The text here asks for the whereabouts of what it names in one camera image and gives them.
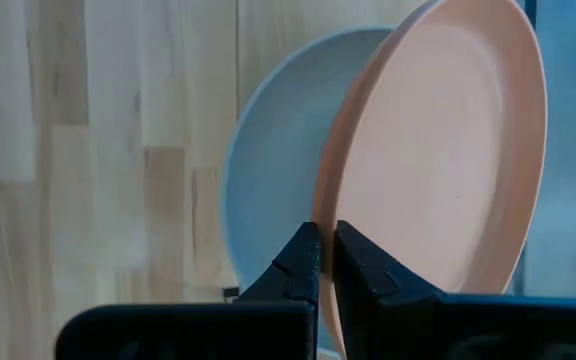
plate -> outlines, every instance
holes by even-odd
[[[242,112],[225,163],[222,232],[242,290],[310,220],[321,153],[352,81],[392,28],[333,34],[290,55]],[[319,344],[333,349],[319,325]]]
[[[334,120],[315,192],[321,307],[337,349],[336,221],[445,291],[502,293],[545,140],[541,55],[515,1],[431,1],[388,36]]]

wood panel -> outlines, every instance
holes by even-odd
[[[217,221],[235,8],[0,0],[0,359],[52,358],[98,304],[236,286]]]

